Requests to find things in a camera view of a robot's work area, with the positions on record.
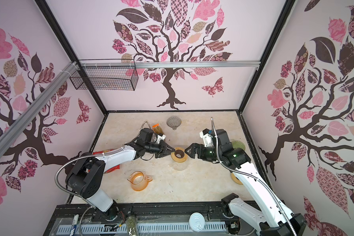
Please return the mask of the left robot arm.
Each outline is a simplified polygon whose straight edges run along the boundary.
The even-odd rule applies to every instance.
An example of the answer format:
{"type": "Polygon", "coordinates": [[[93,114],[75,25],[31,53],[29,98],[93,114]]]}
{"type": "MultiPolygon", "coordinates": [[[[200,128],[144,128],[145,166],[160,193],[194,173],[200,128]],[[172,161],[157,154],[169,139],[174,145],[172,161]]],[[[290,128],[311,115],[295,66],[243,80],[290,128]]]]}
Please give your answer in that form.
{"type": "Polygon", "coordinates": [[[101,189],[103,175],[120,164],[143,157],[145,153],[154,154],[155,158],[170,155],[175,149],[164,139],[152,129],[143,128],[136,138],[121,148],[82,156],[73,165],[65,182],[80,198],[104,213],[106,217],[113,218],[117,215],[118,208],[116,202],[101,189]]]}

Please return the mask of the clear glass carafe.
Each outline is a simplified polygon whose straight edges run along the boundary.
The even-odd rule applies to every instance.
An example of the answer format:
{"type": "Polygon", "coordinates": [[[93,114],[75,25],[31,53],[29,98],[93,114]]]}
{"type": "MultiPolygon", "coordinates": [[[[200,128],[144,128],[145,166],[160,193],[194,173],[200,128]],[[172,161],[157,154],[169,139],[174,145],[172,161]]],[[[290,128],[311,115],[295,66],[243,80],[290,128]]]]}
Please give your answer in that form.
{"type": "Polygon", "coordinates": [[[170,167],[176,171],[183,171],[188,167],[189,163],[185,162],[173,162],[170,164],[170,167]]]}

